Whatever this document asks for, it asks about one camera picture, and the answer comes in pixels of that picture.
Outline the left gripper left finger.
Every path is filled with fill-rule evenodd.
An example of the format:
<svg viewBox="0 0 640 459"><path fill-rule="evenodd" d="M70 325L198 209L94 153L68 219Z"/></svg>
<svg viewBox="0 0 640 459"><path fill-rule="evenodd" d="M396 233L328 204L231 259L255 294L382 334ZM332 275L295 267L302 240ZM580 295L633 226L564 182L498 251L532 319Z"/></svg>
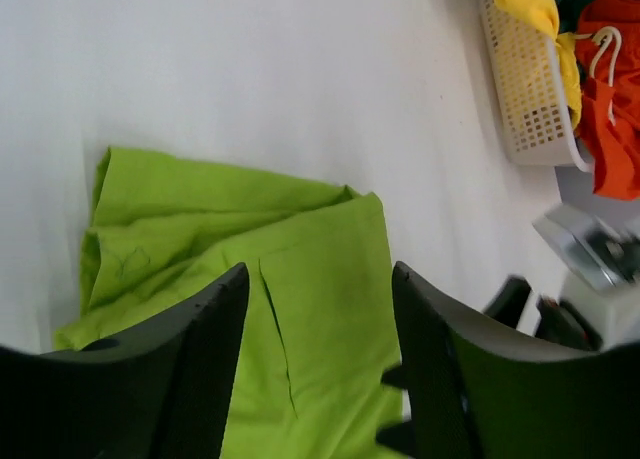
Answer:
<svg viewBox="0 0 640 459"><path fill-rule="evenodd" d="M1 351L5 458L216 458L249 299L238 264L79 351Z"/></svg>

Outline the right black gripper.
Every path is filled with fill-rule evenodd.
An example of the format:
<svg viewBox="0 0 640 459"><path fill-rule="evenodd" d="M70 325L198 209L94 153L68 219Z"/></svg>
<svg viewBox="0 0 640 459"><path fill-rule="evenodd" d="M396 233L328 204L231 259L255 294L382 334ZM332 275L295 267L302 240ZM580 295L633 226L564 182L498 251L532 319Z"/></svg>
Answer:
<svg viewBox="0 0 640 459"><path fill-rule="evenodd" d="M528 281L509 275L483 313L503 325L516 329L532 293ZM534 336L555 344L583 351L599 351L603 339L596 329L568 300L556 301L540 296Z"/></svg>

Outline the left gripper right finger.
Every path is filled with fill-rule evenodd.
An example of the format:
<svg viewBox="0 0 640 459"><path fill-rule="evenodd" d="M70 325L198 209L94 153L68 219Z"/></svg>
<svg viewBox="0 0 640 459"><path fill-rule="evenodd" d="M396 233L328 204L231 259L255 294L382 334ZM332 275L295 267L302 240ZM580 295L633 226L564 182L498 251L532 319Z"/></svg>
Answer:
<svg viewBox="0 0 640 459"><path fill-rule="evenodd" d="M639 347L602 352L544 341L440 291L404 263L392 273L401 361L392 386L410 416L390 429L412 458L635 458Z"/></svg>

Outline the white plastic basket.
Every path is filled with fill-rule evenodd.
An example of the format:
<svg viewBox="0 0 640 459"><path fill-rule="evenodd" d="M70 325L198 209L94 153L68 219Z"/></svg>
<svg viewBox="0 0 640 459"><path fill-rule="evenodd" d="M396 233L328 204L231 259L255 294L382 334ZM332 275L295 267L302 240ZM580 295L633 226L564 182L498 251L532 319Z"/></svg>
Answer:
<svg viewBox="0 0 640 459"><path fill-rule="evenodd" d="M590 173L574 137L553 41L480 0L503 124L503 147L522 166L574 166Z"/></svg>

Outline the lime green shorts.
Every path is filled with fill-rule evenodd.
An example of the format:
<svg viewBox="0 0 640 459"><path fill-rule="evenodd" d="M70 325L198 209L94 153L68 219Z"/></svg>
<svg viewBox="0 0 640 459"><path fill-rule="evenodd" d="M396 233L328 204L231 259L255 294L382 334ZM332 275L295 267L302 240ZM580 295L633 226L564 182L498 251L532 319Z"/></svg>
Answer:
<svg viewBox="0 0 640 459"><path fill-rule="evenodd" d="M238 352L225 458L386 458L402 414L384 208L373 193L276 172L110 147L59 350L189 306Z"/></svg>

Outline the yellow shorts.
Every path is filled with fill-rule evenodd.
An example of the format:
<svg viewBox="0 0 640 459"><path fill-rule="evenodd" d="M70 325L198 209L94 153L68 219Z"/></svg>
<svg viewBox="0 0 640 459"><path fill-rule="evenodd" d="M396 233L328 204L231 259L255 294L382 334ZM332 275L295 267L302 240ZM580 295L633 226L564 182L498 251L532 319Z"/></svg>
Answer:
<svg viewBox="0 0 640 459"><path fill-rule="evenodd" d="M494 0L496 7L549 38L556 51L572 129L580 122L582 99L580 73L575 56L575 35L560 33L560 16L555 0Z"/></svg>

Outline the orange shorts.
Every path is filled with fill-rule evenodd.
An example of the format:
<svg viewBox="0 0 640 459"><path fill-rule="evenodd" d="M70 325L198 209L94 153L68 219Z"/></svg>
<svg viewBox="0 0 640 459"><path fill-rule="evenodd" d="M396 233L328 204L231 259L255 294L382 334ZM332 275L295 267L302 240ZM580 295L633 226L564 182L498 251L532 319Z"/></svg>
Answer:
<svg viewBox="0 0 640 459"><path fill-rule="evenodd" d="M577 26L585 68L578 135L594 160L593 192L639 198L639 0L594 0Z"/></svg>

